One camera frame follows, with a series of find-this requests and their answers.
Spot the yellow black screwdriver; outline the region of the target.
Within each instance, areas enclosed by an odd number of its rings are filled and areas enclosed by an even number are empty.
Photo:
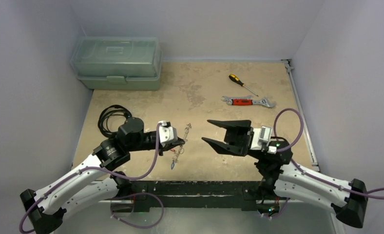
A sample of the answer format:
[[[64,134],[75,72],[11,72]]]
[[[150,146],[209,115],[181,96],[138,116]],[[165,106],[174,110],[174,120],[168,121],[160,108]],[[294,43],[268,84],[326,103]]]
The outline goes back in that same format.
[[[234,82],[234,83],[236,83],[236,84],[238,84],[238,85],[240,85],[241,87],[243,87],[243,88],[245,88],[245,89],[247,89],[248,91],[250,91],[252,94],[254,94],[256,97],[258,97],[259,95],[258,94],[256,94],[252,89],[250,89],[249,87],[247,87],[236,75],[234,75],[234,74],[229,74],[229,79],[232,81],[232,82]]]

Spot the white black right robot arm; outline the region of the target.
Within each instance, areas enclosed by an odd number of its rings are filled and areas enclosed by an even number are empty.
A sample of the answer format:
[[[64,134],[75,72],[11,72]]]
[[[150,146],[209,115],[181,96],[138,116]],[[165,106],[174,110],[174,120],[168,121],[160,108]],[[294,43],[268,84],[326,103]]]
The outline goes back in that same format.
[[[292,198],[323,208],[354,228],[364,226],[368,199],[364,182],[335,179],[297,164],[289,142],[270,127],[253,128],[250,120],[209,120],[226,130],[223,141],[203,137],[218,154],[251,156],[262,180],[252,193],[261,198]]]

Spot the green plastic toolbox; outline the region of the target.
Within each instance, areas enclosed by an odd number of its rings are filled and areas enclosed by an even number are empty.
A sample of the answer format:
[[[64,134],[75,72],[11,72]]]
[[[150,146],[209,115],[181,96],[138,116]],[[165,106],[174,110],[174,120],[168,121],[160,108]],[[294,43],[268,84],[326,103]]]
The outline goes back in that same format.
[[[155,91],[162,57],[155,37],[81,37],[70,65],[92,90]]]

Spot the perforated metal key plate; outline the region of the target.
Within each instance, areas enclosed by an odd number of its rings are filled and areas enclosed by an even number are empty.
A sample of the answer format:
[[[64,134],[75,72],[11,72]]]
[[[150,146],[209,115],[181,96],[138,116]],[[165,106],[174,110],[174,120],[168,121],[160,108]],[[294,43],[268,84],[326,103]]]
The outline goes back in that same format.
[[[187,140],[187,137],[188,137],[188,134],[190,132],[190,129],[192,128],[192,125],[191,123],[188,123],[184,129],[184,135],[183,135],[183,140],[185,141],[183,144],[181,144],[179,146],[179,148],[177,150],[174,150],[174,155],[173,155],[173,158],[172,158],[172,164],[171,164],[171,170],[174,169],[176,163],[178,163],[178,158],[181,154],[183,154],[184,152],[184,145],[185,143],[188,141]]]

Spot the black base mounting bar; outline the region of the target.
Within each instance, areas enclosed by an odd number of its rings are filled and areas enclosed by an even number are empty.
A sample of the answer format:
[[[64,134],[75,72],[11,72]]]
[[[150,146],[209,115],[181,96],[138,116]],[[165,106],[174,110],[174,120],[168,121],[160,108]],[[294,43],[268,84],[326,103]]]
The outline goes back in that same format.
[[[285,198],[261,193],[259,181],[133,181],[111,201],[116,213],[149,212],[150,208],[219,208],[279,211]]]

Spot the red handled adjustable wrench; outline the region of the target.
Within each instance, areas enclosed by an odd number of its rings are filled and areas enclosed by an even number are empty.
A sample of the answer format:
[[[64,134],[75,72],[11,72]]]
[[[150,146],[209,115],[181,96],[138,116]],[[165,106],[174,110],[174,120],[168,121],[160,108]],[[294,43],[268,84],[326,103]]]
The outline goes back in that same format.
[[[234,106],[261,105],[267,108],[274,108],[276,105],[275,103],[271,103],[267,98],[262,98],[260,100],[253,100],[251,95],[246,97],[222,96],[221,100],[225,102],[227,105],[234,105]]]

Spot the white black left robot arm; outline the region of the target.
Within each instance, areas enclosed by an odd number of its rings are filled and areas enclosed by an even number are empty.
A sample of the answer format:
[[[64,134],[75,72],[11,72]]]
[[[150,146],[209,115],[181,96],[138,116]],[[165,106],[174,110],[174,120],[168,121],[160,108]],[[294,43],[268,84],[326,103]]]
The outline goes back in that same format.
[[[164,151],[185,144],[168,121],[160,121],[156,130],[144,131],[144,122],[131,117],[119,126],[112,138],[103,141],[82,163],[50,185],[39,190],[27,189],[20,194],[25,208],[19,231],[25,234],[28,218],[33,229],[28,233],[50,234],[63,221],[100,200],[132,197],[133,180],[145,178]],[[131,152],[154,150],[152,165],[140,176],[129,177],[115,169],[130,160]]]

